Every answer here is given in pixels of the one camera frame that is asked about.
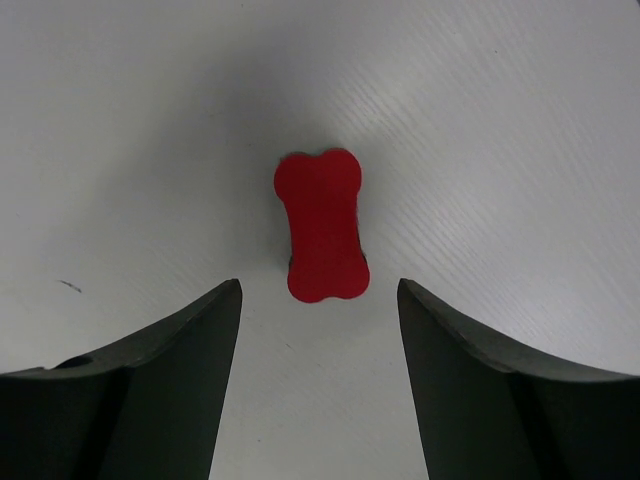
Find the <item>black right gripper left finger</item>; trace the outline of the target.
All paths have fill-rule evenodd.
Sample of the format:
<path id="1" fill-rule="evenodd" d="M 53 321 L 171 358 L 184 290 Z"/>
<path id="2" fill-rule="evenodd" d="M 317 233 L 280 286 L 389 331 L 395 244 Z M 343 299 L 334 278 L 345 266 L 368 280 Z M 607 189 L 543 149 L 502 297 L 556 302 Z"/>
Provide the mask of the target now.
<path id="1" fill-rule="evenodd" d="M 228 280 L 58 366 L 1 378 L 5 479 L 205 479 L 239 331 Z"/>

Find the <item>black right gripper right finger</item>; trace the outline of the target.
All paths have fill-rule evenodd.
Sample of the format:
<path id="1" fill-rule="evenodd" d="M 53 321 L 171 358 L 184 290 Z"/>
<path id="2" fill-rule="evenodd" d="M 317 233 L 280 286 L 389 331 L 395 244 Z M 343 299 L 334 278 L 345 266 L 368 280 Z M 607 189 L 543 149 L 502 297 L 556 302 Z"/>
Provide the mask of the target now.
<path id="1" fill-rule="evenodd" d="M 397 289 L 432 479 L 635 479 L 639 380 L 525 345 L 417 282 Z"/>

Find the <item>red bone-shaped eraser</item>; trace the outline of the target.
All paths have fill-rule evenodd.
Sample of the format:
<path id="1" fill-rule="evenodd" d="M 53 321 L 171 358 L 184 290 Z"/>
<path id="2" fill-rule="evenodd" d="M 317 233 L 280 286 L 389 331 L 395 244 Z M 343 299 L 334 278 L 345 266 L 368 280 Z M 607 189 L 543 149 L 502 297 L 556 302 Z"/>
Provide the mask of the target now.
<path id="1" fill-rule="evenodd" d="M 292 153 L 281 160 L 273 183 L 290 230 L 291 295 L 304 303 L 362 295 L 371 274 L 359 235 L 357 158 L 341 148 Z"/>

